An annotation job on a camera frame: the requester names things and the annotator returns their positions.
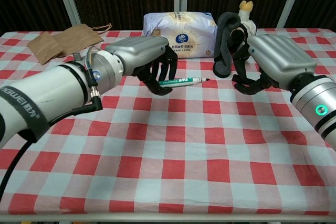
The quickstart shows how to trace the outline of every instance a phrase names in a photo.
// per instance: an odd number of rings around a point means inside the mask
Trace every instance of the brown paper bag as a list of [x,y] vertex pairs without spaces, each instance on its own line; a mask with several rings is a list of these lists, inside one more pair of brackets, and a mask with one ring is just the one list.
[[94,28],[90,28],[85,24],[76,25],[53,36],[49,33],[43,33],[30,41],[27,46],[43,65],[52,58],[64,57],[102,42],[103,39],[92,29],[103,27],[107,27],[105,30],[107,31],[111,28],[111,24]]

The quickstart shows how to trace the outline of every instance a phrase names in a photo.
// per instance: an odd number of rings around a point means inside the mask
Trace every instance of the red and white checkered tablecloth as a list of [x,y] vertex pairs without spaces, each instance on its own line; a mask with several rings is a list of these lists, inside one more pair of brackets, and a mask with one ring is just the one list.
[[[336,34],[265,29],[291,37],[336,77]],[[26,47],[39,32],[0,38],[0,84],[50,69]],[[106,44],[139,31],[109,31]],[[180,60],[177,77],[211,81],[158,97],[135,77],[102,96],[104,110],[59,122],[18,163],[2,214],[194,212],[336,216],[336,152],[290,104],[290,93],[254,96],[219,79],[213,60]],[[252,59],[248,76],[258,78]],[[0,175],[24,141],[0,151]]]

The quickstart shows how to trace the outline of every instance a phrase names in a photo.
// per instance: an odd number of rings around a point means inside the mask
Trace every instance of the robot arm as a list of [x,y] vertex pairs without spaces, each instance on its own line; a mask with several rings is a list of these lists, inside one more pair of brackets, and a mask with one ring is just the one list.
[[122,76],[137,76],[152,93],[168,94],[172,89],[156,81],[160,63],[159,80],[169,66],[169,78],[174,79],[177,55],[166,38],[133,37],[92,54],[88,69],[84,62],[67,62],[0,87],[0,148],[16,133],[36,142],[67,116],[101,110],[99,96],[117,86]]
[[260,79],[237,83],[243,94],[256,94],[269,88],[289,90],[294,107],[336,150],[336,83],[326,76],[315,76],[317,65],[291,39],[275,35],[251,36],[248,51],[258,63]]

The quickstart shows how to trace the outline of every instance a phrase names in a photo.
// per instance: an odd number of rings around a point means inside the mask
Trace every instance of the marker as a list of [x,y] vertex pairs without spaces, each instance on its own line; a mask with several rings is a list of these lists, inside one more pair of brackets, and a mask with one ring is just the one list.
[[175,80],[169,80],[169,81],[159,81],[159,84],[162,87],[176,88],[176,87],[191,86],[191,85],[199,84],[199,83],[202,83],[208,80],[210,79],[192,77],[192,78],[182,78],[182,79],[175,79]]

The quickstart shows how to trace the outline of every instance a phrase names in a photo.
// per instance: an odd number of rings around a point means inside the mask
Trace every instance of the white plastic package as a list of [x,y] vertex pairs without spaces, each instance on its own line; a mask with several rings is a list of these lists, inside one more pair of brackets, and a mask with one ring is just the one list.
[[217,25],[210,13],[148,13],[143,18],[146,36],[163,36],[179,58],[211,57]]

